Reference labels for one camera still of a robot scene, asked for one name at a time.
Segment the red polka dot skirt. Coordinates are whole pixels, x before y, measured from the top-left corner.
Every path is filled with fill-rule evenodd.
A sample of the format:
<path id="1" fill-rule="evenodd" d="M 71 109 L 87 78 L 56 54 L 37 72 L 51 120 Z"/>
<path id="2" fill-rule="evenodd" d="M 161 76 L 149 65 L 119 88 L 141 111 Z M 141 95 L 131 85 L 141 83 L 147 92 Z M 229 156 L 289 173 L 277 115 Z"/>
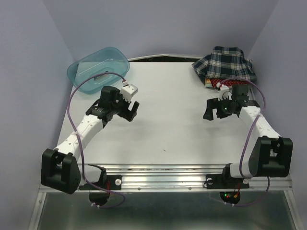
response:
<path id="1" fill-rule="evenodd" d="M 211 84 L 211 86 L 215 89 L 217 84 L 222 82 L 223 79 L 210 79 L 208 80 Z M 232 87 L 233 85 L 248 85 L 249 83 L 242 80 L 227 80 L 223 82 L 223 85 L 226 85 L 227 87 Z"/>

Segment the navy plaid skirt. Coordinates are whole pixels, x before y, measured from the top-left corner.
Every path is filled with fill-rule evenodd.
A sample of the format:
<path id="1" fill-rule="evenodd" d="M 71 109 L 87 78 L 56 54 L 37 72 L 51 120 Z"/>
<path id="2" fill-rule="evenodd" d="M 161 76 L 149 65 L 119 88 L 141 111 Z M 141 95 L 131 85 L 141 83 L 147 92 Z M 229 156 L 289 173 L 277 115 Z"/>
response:
<path id="1" fill-rule="evenodd" d="M 204 79 L 257 80 L 252 60 L 245 58 L 244 52 L 238 47 L 216 46 L 210 54 L 194 62 L 192 67 Z"/>

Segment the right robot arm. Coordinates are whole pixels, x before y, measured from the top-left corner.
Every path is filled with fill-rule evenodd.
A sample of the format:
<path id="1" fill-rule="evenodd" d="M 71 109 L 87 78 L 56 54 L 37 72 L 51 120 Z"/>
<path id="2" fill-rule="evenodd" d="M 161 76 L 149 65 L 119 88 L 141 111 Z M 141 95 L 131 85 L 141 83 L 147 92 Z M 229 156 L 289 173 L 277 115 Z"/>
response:
<path id="1" fill-rule="evenodd" d="M 237 117 L 249 129 L 243 153 L 238 163 L 229 163 L 222 173 L 207 174 L 203 184 L 208 189 L 248 188 L 253 177 L 287 177 L 290 171 L 293 142 L 283 138 L 263 116 L 263 109 L 250 99 L 247 85 L 231 88 L 217 83 L 219 96 L 208 99 L 203 119 L 212 121 L 213 110 L 217 118 Z"/>

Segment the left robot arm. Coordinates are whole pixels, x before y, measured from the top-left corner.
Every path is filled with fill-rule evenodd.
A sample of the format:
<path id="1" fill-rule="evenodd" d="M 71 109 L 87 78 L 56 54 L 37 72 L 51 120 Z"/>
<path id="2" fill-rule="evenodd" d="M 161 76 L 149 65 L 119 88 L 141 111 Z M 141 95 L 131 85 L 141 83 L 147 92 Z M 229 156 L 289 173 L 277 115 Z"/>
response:
<path id="1" fill-rule="evenodd" d="M 86 181 L 84 166 L 78 159 L 84 158 L 84 149 L 113 116 L 131 122 L 137 114 L 138 102 L 131 103 L 138 92 L 136 86 L 126 84 L 121 89 L 104 86 L 97 99 L 86 111 L 73 132 L 54 149 L 46 149 L 41 161 L 41 184 L 67 194 L 73 194 Z"/>

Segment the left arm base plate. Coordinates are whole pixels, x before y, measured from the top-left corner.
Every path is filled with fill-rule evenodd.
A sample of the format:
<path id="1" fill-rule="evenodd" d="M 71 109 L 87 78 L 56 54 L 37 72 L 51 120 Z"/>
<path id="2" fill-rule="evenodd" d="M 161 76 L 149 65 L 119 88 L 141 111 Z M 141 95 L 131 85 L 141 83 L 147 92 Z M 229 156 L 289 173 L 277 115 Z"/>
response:
<path id="1" fill-rule="evenodd" d="M 122 181 L 122 175 L 119 175 L 119 174 L 107 175 L 106 179 L 104 179 L 101 182 L 95 182 L 94 185 L 107 189 L 107 190 L 119 191 L 121 190 L 121 181 Z M 93 187 L 89 185 L 88 183 L 85 183 L 84 185 L 79 186 L 79 190 L 81 191 L 98 190 L 98 188 Z"/>

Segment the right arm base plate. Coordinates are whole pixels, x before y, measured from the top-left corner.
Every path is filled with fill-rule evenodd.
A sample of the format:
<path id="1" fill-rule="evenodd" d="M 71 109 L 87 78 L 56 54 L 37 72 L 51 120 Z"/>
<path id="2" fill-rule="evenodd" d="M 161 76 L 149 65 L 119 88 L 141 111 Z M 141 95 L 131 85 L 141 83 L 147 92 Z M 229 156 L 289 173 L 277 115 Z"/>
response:
<path id="1" fill-rule="evenodd" d="M 203 187 L 207 189 L 248 189 L 249 183 L 243 183 L 242 178 L 224 178 L 222 174 L 207 174 Z"/>

